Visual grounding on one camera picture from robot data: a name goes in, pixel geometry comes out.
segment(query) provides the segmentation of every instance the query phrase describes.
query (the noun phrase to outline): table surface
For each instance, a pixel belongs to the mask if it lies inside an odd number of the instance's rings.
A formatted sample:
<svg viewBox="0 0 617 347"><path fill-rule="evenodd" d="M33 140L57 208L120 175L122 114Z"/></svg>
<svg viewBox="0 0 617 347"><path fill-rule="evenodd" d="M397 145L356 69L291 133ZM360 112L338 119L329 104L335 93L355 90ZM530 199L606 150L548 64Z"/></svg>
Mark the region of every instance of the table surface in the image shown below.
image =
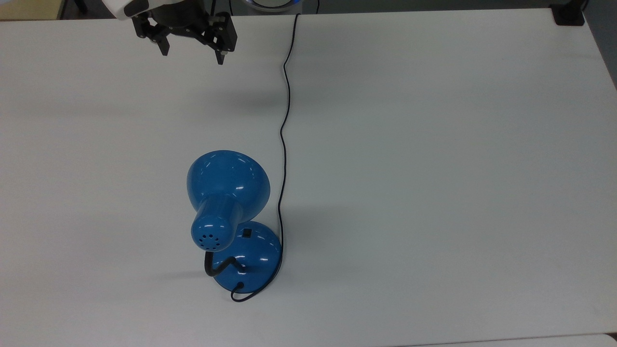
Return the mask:
<svg viewBox="0 0 617 347"><path fill-rule="evenodd" d="M301 16L286 253L236 304L186 172L244 152L277 230L292 17L236 52L0 23L3 346L395 346L617 330L617 93L548 9Z"/></svg>

